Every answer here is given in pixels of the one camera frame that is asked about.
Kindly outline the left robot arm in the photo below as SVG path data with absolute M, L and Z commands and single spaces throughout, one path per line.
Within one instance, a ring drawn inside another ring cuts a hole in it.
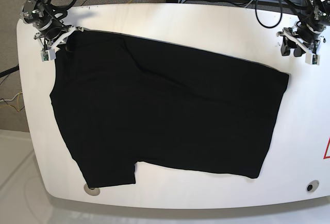
M 321 34 L 329 27 L 329 0 L 277 0 L 280 10 L 279 21 L 272 26 L 262 23 L 258 16 L 259 0 L 255 1 L 255 15 L 258 23 L 267 29 L 278 26 L 283 18 L 283 9 L 286 7 L 296 15 L 298 20 L 292 27 L 284 27 L 277 32 L 283 39 L 281 55 L 295 57 L 305 56 L 306 63 L 320 64 L 319 47 L 322 43 Z

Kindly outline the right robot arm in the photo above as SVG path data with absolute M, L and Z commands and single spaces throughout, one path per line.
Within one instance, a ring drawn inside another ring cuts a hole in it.
M 41 45 L 43 61 L 55 59 L 55 48 L 65 44 L 67 38 L 77 30 L 73 25 L 66 25 L 63 19 L 67 17 L 68 10 L 77 0 L 68 5 L 55 6 L 52 0 L 26 0 L 20 11 L 20 19 L 25 24 L 31 24 L 38 33 L 34 39 Z

